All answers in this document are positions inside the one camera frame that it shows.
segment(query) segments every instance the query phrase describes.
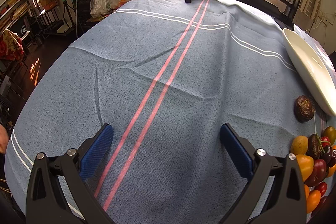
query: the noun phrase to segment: white plate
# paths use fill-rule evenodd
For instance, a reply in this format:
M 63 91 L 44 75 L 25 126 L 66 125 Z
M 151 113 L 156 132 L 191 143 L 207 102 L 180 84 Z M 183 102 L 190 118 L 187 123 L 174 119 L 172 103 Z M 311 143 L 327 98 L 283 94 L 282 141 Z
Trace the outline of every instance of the white plate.
M 283 41 L 297 72 L 322 110 L 336 116 L 336 89 L 314 49 L 297 33 L 283 29 Z

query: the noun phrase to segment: floral cloth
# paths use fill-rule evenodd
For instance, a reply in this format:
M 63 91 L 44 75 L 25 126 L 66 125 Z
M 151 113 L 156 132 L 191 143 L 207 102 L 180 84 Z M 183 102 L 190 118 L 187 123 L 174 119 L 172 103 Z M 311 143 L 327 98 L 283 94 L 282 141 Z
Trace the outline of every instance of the floral cloth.
M 4 30 L 0 36 L 0 59 L 21 61 L 24 56 L 22 39 L 10 30 Z

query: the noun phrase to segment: orange cherry tomato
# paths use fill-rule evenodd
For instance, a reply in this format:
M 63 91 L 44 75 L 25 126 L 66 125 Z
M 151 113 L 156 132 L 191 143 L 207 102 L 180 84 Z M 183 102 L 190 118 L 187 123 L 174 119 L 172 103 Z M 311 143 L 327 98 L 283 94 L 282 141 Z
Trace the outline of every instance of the orange cherry tomato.
M 306 155 L 296 155 L 296 160 L 300 167 L 302 179 L 305 181 L 313 172 L 314 160 Z
M 309 187 L 307 185 L 304 184 L 304 193 L 306 194 L 306 200 L 309 196 Z
M 329 174 L 327 175 L 328 177 L 331 177 L 336 171 L 336 164 L 333 167 L 329 167 Z
M 319 205 L 321 193 L 318 190 L 312 190 L 307 198 L 307 213 L 311 213 Z

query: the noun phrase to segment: wooden floor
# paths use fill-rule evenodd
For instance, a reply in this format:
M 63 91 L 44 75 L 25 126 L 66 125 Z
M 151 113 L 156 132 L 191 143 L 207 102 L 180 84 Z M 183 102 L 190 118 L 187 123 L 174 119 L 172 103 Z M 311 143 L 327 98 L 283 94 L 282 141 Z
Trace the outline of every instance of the wooden floor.
M 30 46 L 30 53 L 25 60 L 28 69 L 23 65 L 18 67 L 15 74 L 11 76 L 11 88 L 27 100 L 43 75 L 75 39 L 74 32 L 67 37 L 50 35 L 42 45 Z M 13 123 L 15 123 L 26 101 L 11 90 L 8 92 L 7 98 L 13 104 L 10 114 Z

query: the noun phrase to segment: person's hand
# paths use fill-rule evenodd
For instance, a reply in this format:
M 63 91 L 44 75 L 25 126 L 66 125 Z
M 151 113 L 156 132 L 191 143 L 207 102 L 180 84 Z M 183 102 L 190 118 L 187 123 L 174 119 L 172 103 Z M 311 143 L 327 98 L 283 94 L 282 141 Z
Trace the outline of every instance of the person's hand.
M 9 137 L 8 137 L 7 131 L 3 127 L 3 125 L 0 124 L 0 153 L 1 154 L 6 153 L 8 142 L 9 142 Z

